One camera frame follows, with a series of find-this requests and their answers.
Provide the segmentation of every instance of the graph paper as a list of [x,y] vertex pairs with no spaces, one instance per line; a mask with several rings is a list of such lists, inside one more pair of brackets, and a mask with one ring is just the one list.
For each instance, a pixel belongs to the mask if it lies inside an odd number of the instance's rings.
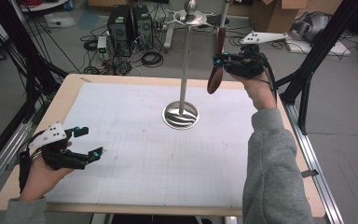
[[72,138],[69,149],[105,152],[63,179],[48,200],[241,207],[252,101],[244,90],[210,95],[206,88],[187,88],[200,120],[175,130],[161,114],[179,96],[179,87],[85,83],[63,126],[89,127],[89,134]]

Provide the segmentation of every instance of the wooden table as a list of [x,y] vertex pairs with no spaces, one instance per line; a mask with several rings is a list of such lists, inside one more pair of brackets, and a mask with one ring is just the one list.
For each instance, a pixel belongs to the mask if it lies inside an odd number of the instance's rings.
[[[70,75],[62,83],[57,95],[48,108],[47,113],[39,123],[36,132],[46,130],[55,121],[63,122],[70,108],[72,107],[77,93],[85,82],[96,83],[116,83],[130,85],[153,85],[153,86],[180,86],[181,80],[175,78],[155,78],[155,77],[107,77],[92,75]],[[187,81],[188,87],[203,87],[206,89],[207,81],[190,79]],[[224,81],[220,88],[224,89],[243,89],[238,82]],[[284,112],[281,101],[278,107],[282,112],[282,119],[287,130],[292,131],[289,119]],[[297,165],[300,171],[308,170],[303,154],[297,144]],[[7,209],[7,200],[19,197],[19,167],[16,166],[8,178],[6,184],[0,192],[0,210]],[[312,214],[314,217],[324,217],[325,211],[313,183],[312,178],[304,178],[304,185],[307,199],[309,200]],[[92,212],[92,213],[131,213],[131,214],[160,214],[160,215],[189,215],[189,216],[220,216],[220,217],[240,217],[240,209],[205,207],[194,209],[183,206],[146,206],[146,205],[116,205],[116,204],[83,204],[83,203],[48,203],[48,211],[57,212]]]

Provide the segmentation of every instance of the hand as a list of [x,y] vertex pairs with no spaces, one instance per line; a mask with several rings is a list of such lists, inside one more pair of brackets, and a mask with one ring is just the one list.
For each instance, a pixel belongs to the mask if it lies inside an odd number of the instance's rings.
[[53,170],[45,164],[41,156],[32,161],[31,170],[28,174],[27,183],[19,197],[21,202],[29,202],[41,199],[46,193],[54,189],[58,182],[74,169],[61,168]]
[[260,111],[277,107],[275,98],[269,87],[269,79],[265,72],[252,79],[238,77],[232,74],[231,76],[243,84],[243,87],[248,92],[249,97],[253,100],[257,110]]

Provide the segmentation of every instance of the forearm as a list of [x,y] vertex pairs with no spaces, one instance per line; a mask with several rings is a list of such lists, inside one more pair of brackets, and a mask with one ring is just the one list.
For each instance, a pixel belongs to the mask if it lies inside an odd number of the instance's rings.
[[19,202],[18,199],[11,199],[8,201],[3,224],[46,223],[45,209],[46,198],[31,202]]
[[252,123],[255,132],[249,140],[244,223],[312,223],[296,165],[296,144],[283,128],[280,111],[257,112]]

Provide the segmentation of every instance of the round metal base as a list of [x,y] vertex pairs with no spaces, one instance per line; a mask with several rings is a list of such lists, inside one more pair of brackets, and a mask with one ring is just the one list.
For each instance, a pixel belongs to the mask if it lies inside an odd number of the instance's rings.
[[172,102],[162,110],[162,119],[174,129],[189,129],[199,121],[199,110],[191,103],[185,102],[183,113],[179,113],[179,101]]
[[179,21],[185,25],[199,26],[207,21],[206,15],[199,11],[195,11],[193,15],[188,15],[184,10],[177,11],[173,15],[174,21]]

